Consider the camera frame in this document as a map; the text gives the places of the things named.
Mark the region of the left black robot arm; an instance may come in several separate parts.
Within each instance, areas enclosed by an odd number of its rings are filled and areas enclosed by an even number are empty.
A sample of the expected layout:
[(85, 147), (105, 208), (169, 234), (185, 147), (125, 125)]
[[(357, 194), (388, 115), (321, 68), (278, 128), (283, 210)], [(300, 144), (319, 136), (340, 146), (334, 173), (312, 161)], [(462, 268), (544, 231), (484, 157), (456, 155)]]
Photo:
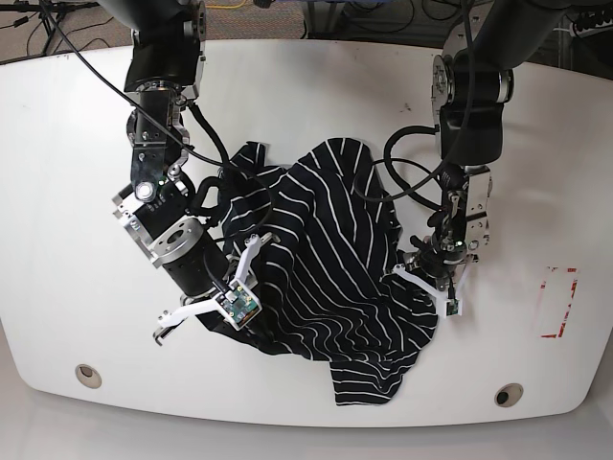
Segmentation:
[(568, 1), (494, 1), (479, 17), (471, 1), (432, 67), (432, 111), (441, 163), (442, 203), (418, 242), (413, 273), (439, 291), (458, 288), (457, 271), (489, 240), (489, 164), (503, 148), (502, 115), (513, 70), (530, 58), (570, 8)]

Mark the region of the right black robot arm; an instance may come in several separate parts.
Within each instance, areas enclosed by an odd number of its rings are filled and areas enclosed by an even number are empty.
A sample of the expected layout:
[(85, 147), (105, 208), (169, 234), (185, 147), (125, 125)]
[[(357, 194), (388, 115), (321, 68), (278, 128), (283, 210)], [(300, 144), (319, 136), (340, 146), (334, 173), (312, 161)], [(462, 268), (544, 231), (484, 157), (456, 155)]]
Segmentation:
[(184, 296), (214, 289), (208, 273), (223, 277), (228, 262), (208, 234), (202, 203), (218, 178), (195, 186), (184, 171), (190, 137), (182, 112), (199, 95), (206, 10), (201, 1), (104, 1), (102, 7), (130, 28), (132, 60), (124, 92), (135, 103), (126, 123), (132, 147), (130, 183), (113, 199), (115, 216), (156, 267)]

